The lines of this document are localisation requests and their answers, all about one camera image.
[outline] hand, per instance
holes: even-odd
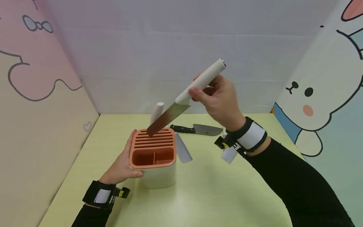
[[[238,108],[233,83],[217,75],[209,86],[204,90],[197,87],[190,88],[188,93],[193,97],[193,101],[201,102],[208,114],[228,131],[237,131],[242,128],[246,119]]]
[[[108,185],[116,185],[121,183],[128,178],[138,178],[142,177],[144,173],[142,171],[136,171],[131,169],[129,165],[129,155],[131,150],[132,139],[136,133],[136,129],[133,130],[129,139],[127,140],[125,149],[117,157],[115,162],[110,166],[110,168],[103,174],[99,179],[101,183]]]

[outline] knife block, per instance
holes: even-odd
[[[175,132],[163,128],[149,136],[146,129],[137,131],[131,144],[129,164],[132,169],[144,172],[140,180],[147,188],[173,186],[176,167]]]

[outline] heart drawing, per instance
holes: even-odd
[[[92,122],[87,122],[86,124],[83,125],[83,130],[85,132],[89,132],[91,130],[91,127],[92,127]]]

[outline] rabbit nose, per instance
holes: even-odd
[[[293,82],[291,83],[291,85],[293,86],[293,88],[299,88],[299,84],[298,84],[298,83],[296,83],[295,81],[293,81]]]

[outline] left hand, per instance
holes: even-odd
[[[142,171],[133,170],[129,165],[131,143],[136,132],[137,132],[136,129],[134,129],[129,139],[127,140],[125,149],[117,157],[117,159],[110,166],[110,168],[99,179],[101,183],[108,185],[116,185],[118,183],[127,180],[128,178],[138,178],[144,175]]]

